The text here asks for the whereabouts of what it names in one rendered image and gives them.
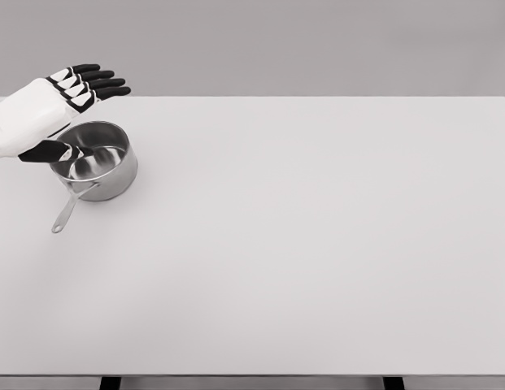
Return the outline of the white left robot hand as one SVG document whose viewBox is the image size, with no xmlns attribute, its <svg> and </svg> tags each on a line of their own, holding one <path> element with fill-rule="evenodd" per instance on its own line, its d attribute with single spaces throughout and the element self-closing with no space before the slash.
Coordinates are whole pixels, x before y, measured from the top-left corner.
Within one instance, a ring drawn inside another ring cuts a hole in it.
<svg viewBox="0 0 505 390">
<path fill-rule="evenodd" d="M 89 147 L 53 137 L 97 103 L 130 93 L 125 79 L 96 63 L 36 78 L 0 101 L 0 159 L 63 163 L 93 155 Z"/>
</svg>

